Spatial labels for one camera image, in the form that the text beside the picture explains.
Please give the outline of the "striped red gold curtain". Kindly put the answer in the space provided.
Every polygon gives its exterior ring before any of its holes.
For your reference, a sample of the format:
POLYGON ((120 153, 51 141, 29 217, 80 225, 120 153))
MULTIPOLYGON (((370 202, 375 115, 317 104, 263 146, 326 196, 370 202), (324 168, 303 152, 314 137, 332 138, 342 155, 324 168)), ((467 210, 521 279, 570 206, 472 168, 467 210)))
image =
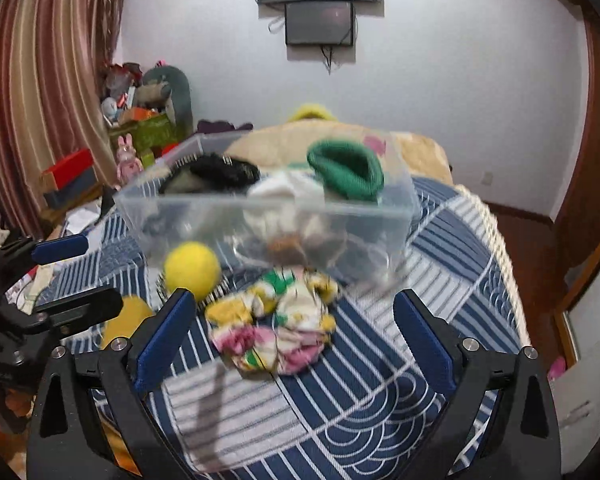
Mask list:
POLYGON ((0 0, 0 207, 43 232, 40 175, 81 148, 111 183, 116 163, 100 111, 123 0, 0 0))

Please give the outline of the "green knitted cloth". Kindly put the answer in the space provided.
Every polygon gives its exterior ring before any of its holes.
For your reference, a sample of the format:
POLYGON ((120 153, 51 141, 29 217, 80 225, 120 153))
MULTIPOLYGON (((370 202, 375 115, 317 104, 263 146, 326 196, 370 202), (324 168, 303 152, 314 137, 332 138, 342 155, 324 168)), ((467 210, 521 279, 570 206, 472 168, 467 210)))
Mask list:
POLYGON ((326 188, 346 200, 376 202, 385 186, 377 155, 361 143, 317 141, 309 147, 306 161, 326 188))

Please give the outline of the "dark purple garment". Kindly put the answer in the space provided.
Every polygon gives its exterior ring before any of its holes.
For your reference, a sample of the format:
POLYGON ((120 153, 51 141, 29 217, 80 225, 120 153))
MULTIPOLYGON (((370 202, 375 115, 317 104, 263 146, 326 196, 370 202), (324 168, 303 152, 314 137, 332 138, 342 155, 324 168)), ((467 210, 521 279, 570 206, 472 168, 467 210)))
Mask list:
POLYGON ((215 134, 232 131, 251 131, 253 124, 251 122, 244 122, 241 125, 235 126, 231 122, 226 120, 207 120, 201 119, 196 125, 196 134, 215 134))

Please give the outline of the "yellow sponge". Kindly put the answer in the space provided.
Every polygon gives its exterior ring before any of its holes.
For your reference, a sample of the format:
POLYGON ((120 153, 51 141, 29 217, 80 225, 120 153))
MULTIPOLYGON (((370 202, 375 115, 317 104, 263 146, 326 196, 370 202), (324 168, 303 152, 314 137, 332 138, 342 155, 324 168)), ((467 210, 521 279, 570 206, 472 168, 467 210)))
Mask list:
POLYGON ((124 296, 120 313, 105 323, 99 349, 104 350, 116 338, 131 338, 140 324, 153 315, 154 311, 139 296, 124 296))

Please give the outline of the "yellow felt ball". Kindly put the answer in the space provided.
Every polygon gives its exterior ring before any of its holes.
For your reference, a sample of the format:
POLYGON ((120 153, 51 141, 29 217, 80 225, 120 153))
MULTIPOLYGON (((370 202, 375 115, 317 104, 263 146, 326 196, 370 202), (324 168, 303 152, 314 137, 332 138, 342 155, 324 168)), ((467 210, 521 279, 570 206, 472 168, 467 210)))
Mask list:
POLYGON ((199 242, 186 242, 174 248, 163 263, 166 290, 178 288, 191 292, 198 302, 219 284, 221 266, 213 250, 199 242))

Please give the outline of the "white wall socket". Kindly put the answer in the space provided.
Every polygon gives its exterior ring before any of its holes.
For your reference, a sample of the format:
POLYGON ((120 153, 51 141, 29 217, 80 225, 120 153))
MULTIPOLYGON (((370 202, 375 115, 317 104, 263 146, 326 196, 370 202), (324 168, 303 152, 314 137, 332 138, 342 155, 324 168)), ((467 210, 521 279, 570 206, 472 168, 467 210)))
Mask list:
POLYGON ((492 182, 493 182, 493 174, 492 174, 492 172, 487 172, 487 171, 486 171, 486 172, 485 172, 485 173, 482 175, 482 180, 481 180, 481 183, 482 183, 483 185, 491 185, 491 184, 492 184, 492 182))

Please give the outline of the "green storage box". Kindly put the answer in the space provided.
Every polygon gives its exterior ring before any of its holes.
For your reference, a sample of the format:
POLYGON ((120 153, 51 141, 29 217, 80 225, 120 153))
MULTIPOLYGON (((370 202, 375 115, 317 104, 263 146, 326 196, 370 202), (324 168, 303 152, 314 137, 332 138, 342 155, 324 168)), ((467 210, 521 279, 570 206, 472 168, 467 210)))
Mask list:
POLYGON ((111 151, 114 153, 117 151, 118 137, 127 134, 132 136, 137 153, 151 148, 164 148, 184 139, 181 130, 172 124, 169 117, 166 114, 159 114, 140 122, 127 122, 125 125, 110 129, 108 136, 111 151))

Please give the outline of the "brown wooden door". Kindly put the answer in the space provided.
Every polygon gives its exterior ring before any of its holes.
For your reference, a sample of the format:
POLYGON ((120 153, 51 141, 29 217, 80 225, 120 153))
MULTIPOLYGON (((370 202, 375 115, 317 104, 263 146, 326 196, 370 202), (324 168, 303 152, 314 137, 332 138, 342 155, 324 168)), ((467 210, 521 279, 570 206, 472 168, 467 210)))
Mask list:
POLYGON ((562 206, 555 221, 559 265, 580 266, 574 284, 564 290, 554 311, 574 306, 600 270, 600 14, 583 8, 588 48, 588 94, 582 140, 562 206))

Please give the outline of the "clear plastic storage bin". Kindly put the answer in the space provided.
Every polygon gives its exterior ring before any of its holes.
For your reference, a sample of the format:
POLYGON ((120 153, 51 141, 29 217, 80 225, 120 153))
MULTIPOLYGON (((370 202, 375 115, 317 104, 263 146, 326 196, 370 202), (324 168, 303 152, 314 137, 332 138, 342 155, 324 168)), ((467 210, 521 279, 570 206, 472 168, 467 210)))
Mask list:
POLYGON ((197 133, 120 191, 116 204, 143 253, 156 266, 162 266, 173 249, 196 240, 210 246, 224 266, 304 264, 344 282, 389 273, 420 219, 414 183, 396 138, 324 120, 197 133), (377 200, 346 200, 324 186, 265 195, 160 190, 178 164, 202 155, 216 155, 223 162, 250 162, 260 171, 260 185, 321 183, 306 160, 309 148, 321 141, 350 142, 374 152, 385 179, 377 200))

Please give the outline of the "white drawstring pouch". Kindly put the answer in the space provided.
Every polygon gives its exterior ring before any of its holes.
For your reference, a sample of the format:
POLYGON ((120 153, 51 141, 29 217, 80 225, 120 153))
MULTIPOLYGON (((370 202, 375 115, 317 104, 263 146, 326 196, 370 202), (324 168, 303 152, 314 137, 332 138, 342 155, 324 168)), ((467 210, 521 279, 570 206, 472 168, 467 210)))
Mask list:
POLYGON ((298 203, 325 205, 325 190, 314 174, 300 169, 276 170, 250 186, 247 197, 261 205, 244 210, 246 225, 254 235, 271 243, 298 235, 301 243, 329 230, 329 220, 298 203))

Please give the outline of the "red gift box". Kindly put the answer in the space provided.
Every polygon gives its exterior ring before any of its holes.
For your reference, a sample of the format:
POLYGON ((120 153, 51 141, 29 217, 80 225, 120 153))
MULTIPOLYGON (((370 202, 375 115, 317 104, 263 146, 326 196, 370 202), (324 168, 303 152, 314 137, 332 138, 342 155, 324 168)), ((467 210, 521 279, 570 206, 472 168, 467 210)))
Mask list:
POLYGON ((73 180, 76 180, 88 168, 93 166, 93 155, 88 148, 76 151, 50 168, 45 169, 40 175, 40 185, 44 193, 60 191, 73 180))

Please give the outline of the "yellow chair back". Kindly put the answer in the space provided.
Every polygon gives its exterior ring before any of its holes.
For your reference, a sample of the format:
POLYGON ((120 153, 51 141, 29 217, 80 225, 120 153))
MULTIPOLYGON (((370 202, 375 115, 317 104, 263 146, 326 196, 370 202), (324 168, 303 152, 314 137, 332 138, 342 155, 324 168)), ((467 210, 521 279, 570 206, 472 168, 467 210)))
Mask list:
POLYGON ((327 120, 328 122, 336 122, 337 117, 321 104, 304 103, 291 114, 288 122, 301 122, 302 120, 327 120))

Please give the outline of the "floral fabric scrunchie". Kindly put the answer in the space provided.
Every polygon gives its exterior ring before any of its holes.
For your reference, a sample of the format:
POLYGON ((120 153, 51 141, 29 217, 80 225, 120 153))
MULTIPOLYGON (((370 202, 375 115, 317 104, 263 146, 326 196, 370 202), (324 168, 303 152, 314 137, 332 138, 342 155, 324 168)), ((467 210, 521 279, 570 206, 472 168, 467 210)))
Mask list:
POLYGON ((206 307, 209 339, 243 373, 298 374, 332 342, 337 321, 330 308, 340 296, 327 274, 274 268, 206 307))

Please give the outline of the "black white striped scrunchie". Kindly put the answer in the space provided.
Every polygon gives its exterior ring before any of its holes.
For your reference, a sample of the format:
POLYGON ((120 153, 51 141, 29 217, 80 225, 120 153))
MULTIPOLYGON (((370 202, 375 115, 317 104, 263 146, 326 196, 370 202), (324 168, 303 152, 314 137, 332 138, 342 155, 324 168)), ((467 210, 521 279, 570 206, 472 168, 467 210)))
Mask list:
POLYGON ((246 160, 216 153, 179 159, 159 188, 160 195, 244 192, 261 177, 246 160))

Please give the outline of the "beige fleece blanket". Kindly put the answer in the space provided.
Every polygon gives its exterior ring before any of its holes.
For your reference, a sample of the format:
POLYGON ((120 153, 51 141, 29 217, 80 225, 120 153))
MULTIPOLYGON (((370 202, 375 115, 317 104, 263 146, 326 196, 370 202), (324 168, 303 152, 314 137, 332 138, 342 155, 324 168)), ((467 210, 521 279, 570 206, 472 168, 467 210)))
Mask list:
POLYGON ((329 120, 299 120, 253 130, 234 140, 225 154, 263 169, 307 164, 326 174, 340 165, 364 176, 374 168, 387 178, 407 170, 416 177, 453 183, 444 149, 428 136, 329 120))

